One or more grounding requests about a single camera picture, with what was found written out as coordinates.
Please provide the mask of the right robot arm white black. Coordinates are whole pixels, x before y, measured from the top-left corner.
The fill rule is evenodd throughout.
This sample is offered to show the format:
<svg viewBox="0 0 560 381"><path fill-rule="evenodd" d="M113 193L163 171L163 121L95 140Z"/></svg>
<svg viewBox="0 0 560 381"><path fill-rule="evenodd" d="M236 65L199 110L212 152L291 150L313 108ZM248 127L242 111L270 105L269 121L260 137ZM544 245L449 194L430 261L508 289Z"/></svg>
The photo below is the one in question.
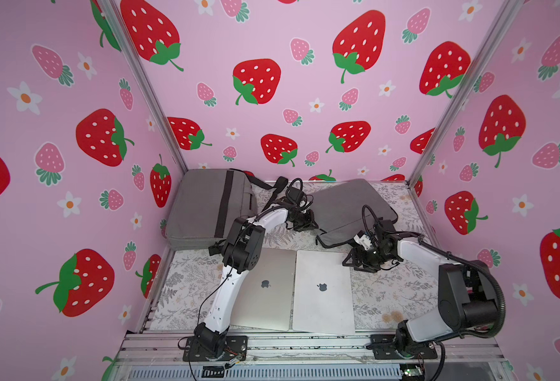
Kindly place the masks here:
<svg viewBox="0 0 560 381"><path fill-rule="evenodd" d="M437 280L437 306L400 322L389 342L372 340L371 350L413 357L428 346L454 338L493 338L506 318L502 288L480 260L464 260L427 243L420 233L397 231L393 222L362 208L363 230L350 241L343 266L356 271L390 271L410 262Z"/></svg>

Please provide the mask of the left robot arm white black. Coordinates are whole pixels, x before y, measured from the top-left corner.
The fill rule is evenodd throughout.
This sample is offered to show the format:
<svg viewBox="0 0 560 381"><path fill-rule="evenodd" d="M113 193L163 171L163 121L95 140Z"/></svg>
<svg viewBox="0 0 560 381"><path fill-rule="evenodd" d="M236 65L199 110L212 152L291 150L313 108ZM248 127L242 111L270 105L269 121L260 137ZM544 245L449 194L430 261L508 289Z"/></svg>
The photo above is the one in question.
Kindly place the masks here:
<svg viewBox="0 0 560 381"><path fill-rule="evenodd" d="M270 199L255 216L239 217L233 222L221 250L222 281L212 293L210 312L194 329L191 349L200 349L207 357L221 357L235 301L243 281L259 261L266 233L287 223L298 232L318 229L312 205L313 196L304 192L303 180L297 178L286 186L282 198Z"/></svg>

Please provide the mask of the silver laptop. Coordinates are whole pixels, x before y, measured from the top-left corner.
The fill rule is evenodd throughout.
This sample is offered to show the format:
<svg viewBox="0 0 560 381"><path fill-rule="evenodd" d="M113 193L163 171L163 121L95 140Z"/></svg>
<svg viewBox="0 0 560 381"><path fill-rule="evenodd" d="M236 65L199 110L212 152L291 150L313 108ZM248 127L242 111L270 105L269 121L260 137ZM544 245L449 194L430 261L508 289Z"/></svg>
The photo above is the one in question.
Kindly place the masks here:
<svg viewBox="0 0 560 381"><path fill-rule="evenodd" d="M290 328L297 253L263 249L232 310L231 324L263 330Z"/></svg>
<svg viewBox="0 0 560 381"><path fill-rule="evenodd" d="M342 252L297 252L293 329L349 335L356 332L350 269Z"/></svg>

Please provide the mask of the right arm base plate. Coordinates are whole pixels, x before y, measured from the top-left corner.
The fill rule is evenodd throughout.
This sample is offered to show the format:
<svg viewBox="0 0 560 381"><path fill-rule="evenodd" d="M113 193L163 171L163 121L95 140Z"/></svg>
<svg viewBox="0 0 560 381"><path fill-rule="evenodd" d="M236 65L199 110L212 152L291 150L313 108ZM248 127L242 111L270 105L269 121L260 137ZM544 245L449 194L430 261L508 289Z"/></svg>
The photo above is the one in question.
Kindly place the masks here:
<svg viewBox="0 0 560 381"><path fill-rule="evenodd" d="M438 358L432 342L418 343L399 335L374 334L366 349L374 354L376 360L434 360Z"/></svg>

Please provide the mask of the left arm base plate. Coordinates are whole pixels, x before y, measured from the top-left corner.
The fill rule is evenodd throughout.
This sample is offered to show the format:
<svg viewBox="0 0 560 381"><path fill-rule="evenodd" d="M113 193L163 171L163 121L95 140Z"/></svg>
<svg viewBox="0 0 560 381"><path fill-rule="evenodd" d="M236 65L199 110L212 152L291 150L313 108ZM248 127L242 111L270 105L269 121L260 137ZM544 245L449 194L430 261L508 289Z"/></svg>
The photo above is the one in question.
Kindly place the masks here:
<svg viewBox="0 0 560 381"><path fill-rule="evenodd" d="M248 352L248 336L228 336L216 344L196 337L187 338L184 362L229 362L244 360Z"/></svg>

